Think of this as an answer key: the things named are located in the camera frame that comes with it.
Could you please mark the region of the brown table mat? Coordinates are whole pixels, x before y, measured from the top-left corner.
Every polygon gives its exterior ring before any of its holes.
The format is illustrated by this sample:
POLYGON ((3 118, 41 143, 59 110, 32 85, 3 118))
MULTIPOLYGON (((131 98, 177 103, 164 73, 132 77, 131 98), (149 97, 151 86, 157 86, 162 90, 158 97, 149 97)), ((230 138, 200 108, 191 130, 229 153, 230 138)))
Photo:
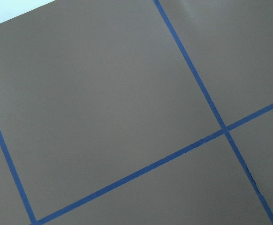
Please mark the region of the brown table mat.
POLYGON ((0 24, 0 225, 273 225, 273 0, 0 24))

